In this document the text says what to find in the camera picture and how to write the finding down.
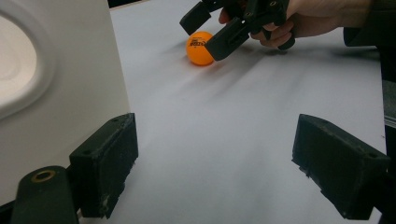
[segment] white table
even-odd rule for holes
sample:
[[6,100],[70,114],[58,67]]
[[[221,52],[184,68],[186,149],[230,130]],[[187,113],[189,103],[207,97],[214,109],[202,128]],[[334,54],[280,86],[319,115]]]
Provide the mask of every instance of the white table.
[[[197,0],[112,10],[136,114],[140,157],[112,217],[94,223],[377,223],[344,220],[291,161],[299,114],[326,119],[385,152],[379,60],[342,30],[285,53],[249,40],[191,64],[178,24]],[[218,14],[202,30],[221,28]]]

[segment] dark sleeve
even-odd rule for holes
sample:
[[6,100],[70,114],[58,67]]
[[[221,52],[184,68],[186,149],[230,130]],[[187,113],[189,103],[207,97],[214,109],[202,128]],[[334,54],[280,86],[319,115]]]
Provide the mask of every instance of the dark sleeve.
[[396,47],[396,0],[375,0],[362,28],[345,28],[347,46]]

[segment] ball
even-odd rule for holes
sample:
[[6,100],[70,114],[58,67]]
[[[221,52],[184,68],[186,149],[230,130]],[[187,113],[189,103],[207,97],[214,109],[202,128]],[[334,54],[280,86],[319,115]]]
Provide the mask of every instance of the ball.
[[215,61],[205,48],[206,42],[212,34],[200,31],[192,34],[186,44],[187,57],[197,65],[209,65]]

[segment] ping pong ball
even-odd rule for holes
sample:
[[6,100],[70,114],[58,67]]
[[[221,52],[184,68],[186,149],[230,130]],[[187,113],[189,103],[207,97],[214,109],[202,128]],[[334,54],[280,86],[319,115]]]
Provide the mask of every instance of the ping pong ball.
[[197,65],[209,65],[215,61],[205,48],[206,42],[212,37],[212,34],[200,31],[192,34],[187,41],[187,57],[192,63]]

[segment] black mechanical part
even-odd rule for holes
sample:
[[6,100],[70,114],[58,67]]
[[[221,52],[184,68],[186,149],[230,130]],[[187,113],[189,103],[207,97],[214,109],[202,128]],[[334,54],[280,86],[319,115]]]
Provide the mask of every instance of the black mechanical part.
[[78,209],[84,217],[109,218],[137,157],[134,114],[111,119],[70,154],[67,169],[50,166],[24,177],[17,199],[0,206],[0,223],[75,224]]
[[67,172],[63,167],[41,168],[21,180],[11,223],[78,223]]
[[300,115],[292,161],[342,217],[366,220],[374,206],[388,217],[396,214],[395,186],[389,189],[387,173],[390,158],[329,121]]
[[[249,33],[264,32],[268,37],[270,32],[264,31],[262,26],[271,22],[275,25],[285,23],[288,5],[289,0],[206,0],[190,10],[180,24],[191,35],[210,18],[210,12],[224,7],[233,19],[205,44],[212,57],[220,61],[239,48],[248,39]],[[293,35],[279,49],[289,49],[294,43]]]
[[138,157],[134,115],[108,121],[70,154],[69,174],[84,217],[110,217]]

